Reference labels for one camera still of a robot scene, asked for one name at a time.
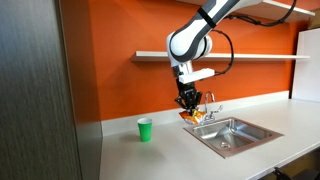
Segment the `stainless steel sink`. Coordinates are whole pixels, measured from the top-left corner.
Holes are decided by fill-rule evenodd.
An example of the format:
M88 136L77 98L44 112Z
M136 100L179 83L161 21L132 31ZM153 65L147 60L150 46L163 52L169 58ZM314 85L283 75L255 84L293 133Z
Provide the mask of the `stainless steel sink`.
M184 129L224 158L283 136L235 117Z

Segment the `gray cabinet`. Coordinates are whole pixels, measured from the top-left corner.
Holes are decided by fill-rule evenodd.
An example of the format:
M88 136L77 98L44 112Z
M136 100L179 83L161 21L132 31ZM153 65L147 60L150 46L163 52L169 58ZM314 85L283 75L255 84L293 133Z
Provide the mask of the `gray cabinet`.
M0 1L0 179L99 179L87 3Z

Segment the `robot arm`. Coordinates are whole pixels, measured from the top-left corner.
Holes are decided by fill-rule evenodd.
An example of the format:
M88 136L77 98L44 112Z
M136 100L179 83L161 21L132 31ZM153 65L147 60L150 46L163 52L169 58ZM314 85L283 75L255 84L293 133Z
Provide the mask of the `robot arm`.
M193 71L191 60L206 56L212 48L207 35L229 13L262 0L208 0L183 27L167 37L167 53L176 78L179 97L175 101L192 115L200 103L194 81L214 75L212 69Z

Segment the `white countertop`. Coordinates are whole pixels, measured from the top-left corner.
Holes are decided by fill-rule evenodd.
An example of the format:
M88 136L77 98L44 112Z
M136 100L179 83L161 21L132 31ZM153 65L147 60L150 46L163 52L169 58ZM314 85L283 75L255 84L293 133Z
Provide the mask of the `white countertop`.
M320 103L279 100L222 112L284 136L224 159L177 121L153 126L150 142L138 130L105 136L101 180L258 179L320 147Z

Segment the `green cup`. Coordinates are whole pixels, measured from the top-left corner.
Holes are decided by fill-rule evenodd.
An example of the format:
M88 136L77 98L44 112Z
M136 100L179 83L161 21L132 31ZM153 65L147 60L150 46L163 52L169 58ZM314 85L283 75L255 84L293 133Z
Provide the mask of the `green cup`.
M142 142L148 142L151 139L152 119L141 118L138 120L140 139Z

